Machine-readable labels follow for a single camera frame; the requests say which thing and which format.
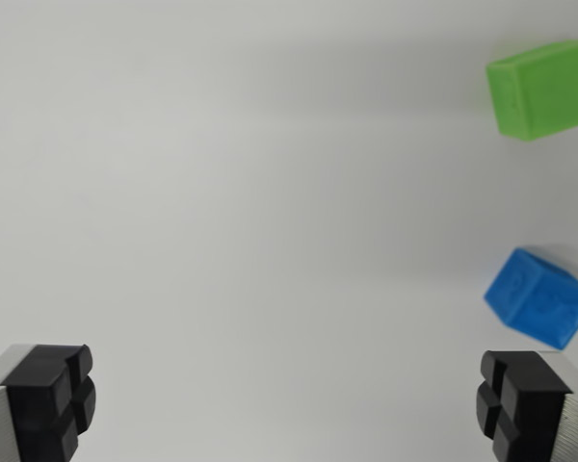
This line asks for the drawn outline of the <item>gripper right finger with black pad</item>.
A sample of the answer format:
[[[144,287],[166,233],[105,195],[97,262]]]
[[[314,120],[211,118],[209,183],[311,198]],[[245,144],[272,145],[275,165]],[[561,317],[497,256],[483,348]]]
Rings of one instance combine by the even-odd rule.
[[[578,369],[558,351],[486,351],[476,416],[499,461],[578,461]]]

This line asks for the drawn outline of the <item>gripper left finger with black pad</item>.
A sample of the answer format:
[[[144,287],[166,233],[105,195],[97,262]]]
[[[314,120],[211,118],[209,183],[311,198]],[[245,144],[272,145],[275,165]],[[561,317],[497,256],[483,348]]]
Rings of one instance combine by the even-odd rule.
[[[66,462],[90,428],[96,390],[86,345],[12,345],[0,355],[0,462]]]

